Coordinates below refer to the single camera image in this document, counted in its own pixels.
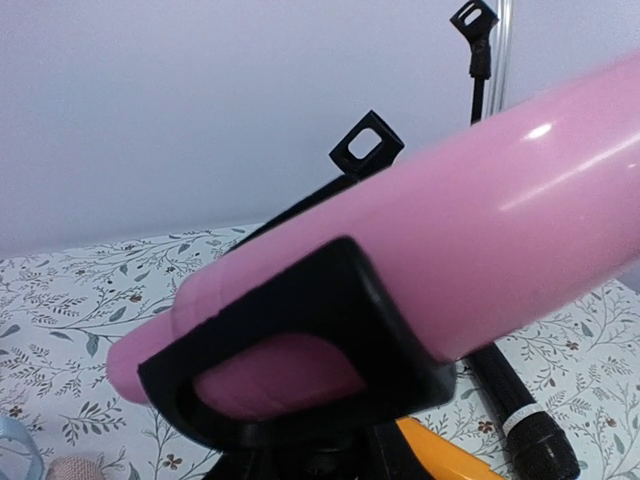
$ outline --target beige textured fabric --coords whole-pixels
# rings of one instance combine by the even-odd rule
[[[46,480],[105,480],[100,467],[80,457],[54,460],[47,471]]]

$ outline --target table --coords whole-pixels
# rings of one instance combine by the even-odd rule
[[[201,478],[217,459],[105,378],[109,345],[169,308],[180,282],[256,226],[192,231],[0,261],[0,413],[46,462],[97,461],[110,480]],[[640,296],[610,281],[498,342],[565,428],[583,479],[640,478]],[[455,401],[417,417],[514,478],[472,373]],[[0,466],[24,453],[0,444]]]

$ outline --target light blue handle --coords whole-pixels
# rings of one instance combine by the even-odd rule
[[[38,447],[25,426],[15,418],[0,416],[0,439],[4,438],[21,443],[29,451],[31,455],[31,465],[29,465],[25,480],[42,480],[44,462],[42,461]],[[9,478],[0,471],[0,480],[9,480]]]

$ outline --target black rubber tip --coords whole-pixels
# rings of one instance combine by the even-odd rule
[[[507,444],[522,480],[575,480],[580,475],[573,447],[546,412],[517,423],[507,436]]]

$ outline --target white wall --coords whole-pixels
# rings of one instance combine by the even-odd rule
[[[462,3],[0,2],[0,257],[265,220],[372,108],[466,128]]]
[[[544,8],[539,0],[514,3],[509,105],[640,49],[638,0],[553,0]],[[640,264],[620,280],[640,291]]]

